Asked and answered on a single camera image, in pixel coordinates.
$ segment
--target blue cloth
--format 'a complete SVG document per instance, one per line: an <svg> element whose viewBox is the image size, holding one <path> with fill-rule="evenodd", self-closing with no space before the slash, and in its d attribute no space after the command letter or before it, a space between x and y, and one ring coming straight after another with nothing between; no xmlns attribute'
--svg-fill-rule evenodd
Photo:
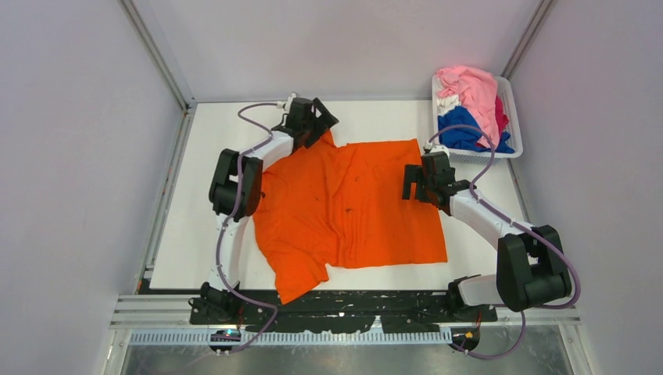
<svg viewBox="0 0 663 375"><path fill-rule="evenodd" d="M475 118L469 113L469 111L459 105L458 107L452 109L444 116L437 117L437 128L442 130L445 127L450 127L451 125L469 125L471 127L476 127L480 129ZM477 141L481 137L481 134L478 131L473 131L469 129L452 129L446 133L439 136L439 143L445 145L448 148L457 148L461 150L470 150L477 152L490 152L490 148L477 145ZM507 139L511 138L511 134L504 131L500 137L500 143L497 145L495 152L503 152L505 154L513 154L514 149L507 146Z"/></svg>

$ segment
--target clothing pile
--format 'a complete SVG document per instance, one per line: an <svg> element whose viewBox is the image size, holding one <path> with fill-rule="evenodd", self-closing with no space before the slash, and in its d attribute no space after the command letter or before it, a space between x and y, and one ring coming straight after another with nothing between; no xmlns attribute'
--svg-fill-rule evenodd
<svg viewBox="0 0 663 375"><path fill-rule="evenodd" d="M451 125L470 125L480 128L497 147L496 152L514 153L507 146L511 137L505 131L509 118L504 114L504 104L497 95L497 82L493 75L467 66L454 66L438 70L437 91L438 130ZM490 151L490 145L479 132L469 129L452 129L439 137L441 144L476 152Z"/></svg>

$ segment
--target pink cloth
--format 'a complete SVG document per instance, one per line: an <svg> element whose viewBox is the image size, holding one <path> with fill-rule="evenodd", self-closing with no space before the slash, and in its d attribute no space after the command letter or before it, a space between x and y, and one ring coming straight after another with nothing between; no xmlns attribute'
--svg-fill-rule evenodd
<svg viewBox="0 0 663 375"><path fill-rule="evenodd" d="M495 97L497 82L493 75L468 66L453 66L437 71L443 89L437 91L440 98L459 95L461 104L475 118L481 130L486 132L494 145L500 143L500 131L495 119ZM484 137L478 140L484 147L490 147Z"/></svg>

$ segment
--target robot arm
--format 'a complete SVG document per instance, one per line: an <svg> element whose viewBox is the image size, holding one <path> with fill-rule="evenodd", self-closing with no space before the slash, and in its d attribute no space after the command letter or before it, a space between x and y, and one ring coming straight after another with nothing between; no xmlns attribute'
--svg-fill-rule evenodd
<svg viewBox="0 0 663 375"><path fill-rule="evenodd" d="M285 124L272 129L269 143L256 151L253 151L256 148L253 146L248 148L249 152L244 153L241 184L238 181L237 161L239 154L243 152L223 150L214 172L209 198L213 211L217 214L217 234L235 206L237 190L241 189L238 211L233 220L228 222L220 249L220 264L225 279L233 288L239 284L239 253L244 230L249 216L256 211L260 203L263 171L300 147L309 148L324 132L338 123L317 98L311 101L291 95L284 105L284 110L288 112ZM207 280L212 288L222 291L226 287L220 279L215 266L216 255L214 256Z"/></svg>
<svg viewBox="0 0 663 375"><path fill-rule="evenodd" d="M403 199L410 198L412 184L416 184L416 199L430 202L447 215L466 223L497 250L496 274L464 277L449 284L447 301L450 309L504 304L518 312L571 294L571 280L561 259L544 244L514 227L513 222L506 221L482 204L479 198L487 200L477 189L474 190L475 198L468 181L456 181L446 147L425 148L420 166L405 167ZM561 249L554 228L518 223ZM537 263L530 265L529 257L536 259Z"/></svg>

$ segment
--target red cloth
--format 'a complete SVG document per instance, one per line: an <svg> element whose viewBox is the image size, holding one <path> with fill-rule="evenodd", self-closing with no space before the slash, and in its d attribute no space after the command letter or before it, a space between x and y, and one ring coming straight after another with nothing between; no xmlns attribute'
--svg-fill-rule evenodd
<svg viewBox="0 0 663 375"><path fill-rule="evenodd" d="M497 120L497 129L500 131L501 136L509 124L509 117L504 114L504 104L499 96L495 97L495 120Z"/></svg>

